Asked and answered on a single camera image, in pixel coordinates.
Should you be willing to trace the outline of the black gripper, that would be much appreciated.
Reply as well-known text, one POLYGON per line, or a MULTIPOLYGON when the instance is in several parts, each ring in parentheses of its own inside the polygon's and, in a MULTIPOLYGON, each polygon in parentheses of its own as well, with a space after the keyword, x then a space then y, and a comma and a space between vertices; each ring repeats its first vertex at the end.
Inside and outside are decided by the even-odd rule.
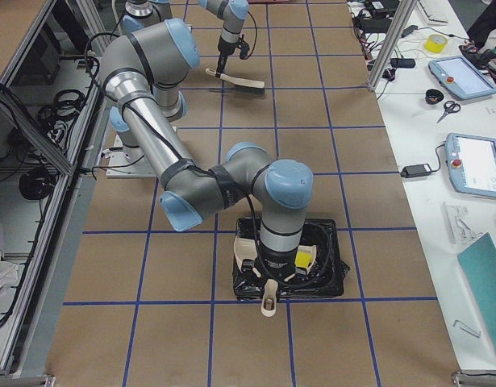
POLYGON ((295 252, 292 252, 290 259, 287 255, 283 257, 269 257, 267 260, 262 260, 257 255, 255 245, 241 246, 241 272, 243 274, 254 275, 257 279, 273 278, 275 281, 282 282, 292 281, 308 281, 311 276, 312 264, 308 269, 296 268, 294 265, 297 251, 309 252, 312 254, 312 246, 299 245, 295 252))
POLYGON ((227 59, 230 55, 235 52, 236 43, 230 43, 223 38, 219 39, 218 50, 219 58, 217 62, 217 72, 219 73, 219 78, 223 78, 223 72, 226 67, 227 59))

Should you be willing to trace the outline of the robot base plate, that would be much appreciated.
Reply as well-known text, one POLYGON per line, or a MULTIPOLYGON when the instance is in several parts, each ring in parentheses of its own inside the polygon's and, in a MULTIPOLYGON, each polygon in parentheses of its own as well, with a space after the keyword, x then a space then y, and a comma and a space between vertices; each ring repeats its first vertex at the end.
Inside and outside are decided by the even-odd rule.
POLYGON ((171 143, 156 131, 143 125, 112 127, 115 132, 113 146, 119 150, 111 153, 107 165, 110 178, 158 177, 173 164, 177 157, 170 148, 171 143))

